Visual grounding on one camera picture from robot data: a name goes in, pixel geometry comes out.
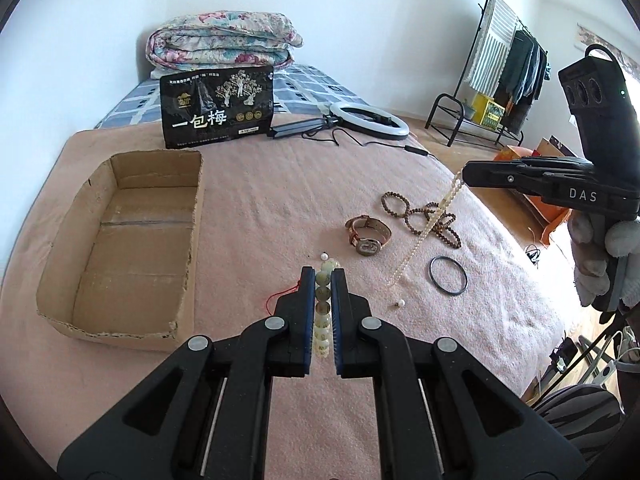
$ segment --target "hand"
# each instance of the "hand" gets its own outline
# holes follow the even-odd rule
[[[574,211],[568,227],[575,260],[575,288],[580,303],[590,305],[596,296],[609,290],[607,253],[616,258],[628,255],[621,299],[629,307],[640,303],[640,219],[614,224],[604,238],[606,252],[593,243],[593,227],[585,213]]]

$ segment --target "black snack bag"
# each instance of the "black snack bag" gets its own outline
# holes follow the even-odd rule
[[[273,67],[194,70],[160,78],[168,148],[266,134],[273,117]]]

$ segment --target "bed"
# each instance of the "bed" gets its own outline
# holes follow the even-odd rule
[[[160,120],[160,82],[147,79],[136,86],[101,120],[96,128],[116,128]],[[367,104],[316,67],[293,64],[273,74],[273,111],[321,116],[331,103]]]
[[[308,73],[315,72],[313,67],[293,70],[300,70],[292,72],[296,76],[326,77]],[[281,80],[287,86],[288,80]],[[325,93],[330,102],[339,94],[333,87],[341,87],[325,83],[332,90],[332,95]],[[24,223],[5,275],[2,397],[34,448],[53,466],[73,439],[164,358],[158,352],[63,336],[37,316],[35,304],[57,228],[82,183],[114,153],[164,147],[161,124],[151,120],[147,107],[152,98],[146,98],[142,113],[138,106],[131,113],[128,104],[145,99],[145,91],[152,96],[156,85],[141,84],[101,121],[100,129],[67,141]],[[277,114],[274,122],[302,119],[291,113],[298,111],[298,101],[282,99],[289,113]],[[321,113],[318,103],[302,101],[317,110],[309,110],[314,114]],[[108,128],[115,124],[124,127]],[[393,190],[416,204],[438,201],[452,174],[431,156],[379,145],[362,148],[347,137],[339,141],[335,146],[300,137],[253,136],[198,148],[205,195],[195,331],[214,340],[239,334],[266,316],[265,300],[294,285],[302,266],[318,268],[325,251],[341,262],[350,291],[365,296],[373,314],[408,336],[457,339],[522,394],[580,313],[575,291],[554,295],[561,290],[554,289],[553,280],[559,278],[540,276],[504,226],[466,188],[449,208],[457,215],[453,227],[462,247],[454,250],[429,236],[398,285],[386,287],[416,238],[400,220],[386,216],[381,195]],[[419,146],[411,137],[401,144],[406,143]],[[360,214],[382,219],[393,231],[392,240],[373,258],[359,256],[348,244],[344,223]],[[428,262],[441,254],[460,261],[469,275],[467,291],[455,298],[440,293],[426,275]],[[398,298],[406,301],[404,307],[393,306]],[[370,380],[339,380],[328,358],[314,359],[304,380],[274,381],[265,478],[364,480],[379,474]]]

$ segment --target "screw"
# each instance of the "screw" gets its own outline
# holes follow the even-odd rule
[[[187,343],[189,350],[193,350],[197,352],[199,350],[204,350],[207,346],[209,346],[209,341],[203,335],[197,335],[189,339]]]
[[[450,337],[443,337],[438,339],[438,348],[443,352],[455,352],[458,348],[458,343]]]
[[[362,327],[367,330],[377,330],[382,326],[382,321],[377,317],[369,316],[362,319]]]
[[[264,320],[264,325],[269,330],[279,330],[284,326],[284,319],[278,316],[268,317]]]

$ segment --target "folded quilt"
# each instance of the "folded quilt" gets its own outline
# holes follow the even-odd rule
[[[149,37],[146,58],[159,69],[155,75],[266,64],[278,69],[293,63],[290,47],[302,44],[283,14],[219,10],[169,20]]]

